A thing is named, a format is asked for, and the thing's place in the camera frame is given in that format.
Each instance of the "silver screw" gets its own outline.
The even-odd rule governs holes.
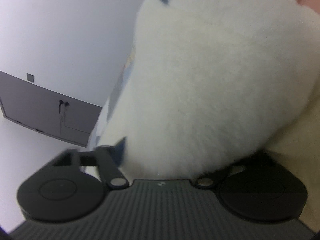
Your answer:
[[[127,181],[123,178],[114,178],[110,182],[111,182],[111,185],[115,187],[120,187],[127,183]]]
[[[198,184],[202,187],[209,187],[213,184],[213,180],[210,178],[201,178],[198,180]]]

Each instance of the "gray door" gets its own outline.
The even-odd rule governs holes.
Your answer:
[[[101,107],[36,86],[0,71],[4,117],[38,132],[86,146]]]

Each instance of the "ribbed black surface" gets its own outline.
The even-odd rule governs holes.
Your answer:
[[[262,225],[225,210],[214,193],[186,180],[136,181],[113,191],[90,215],[64,224],[26,221],[16,240],[309,240],[298,220]]]

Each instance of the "white plush toy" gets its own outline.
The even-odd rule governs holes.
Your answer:
[[[131,180],[192,179],[254,153],[308,104],[319,26],[294,0],[145,0],[99,145],[126,137]]]

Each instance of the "white wall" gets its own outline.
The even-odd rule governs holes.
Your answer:
[[[16,202],[20,184],[69,147],[76,146],[6,120],[0,111],[0,225],[6,232],[24,221]]]
[[[143,0],[0,0],[0,70],[103,106]]]

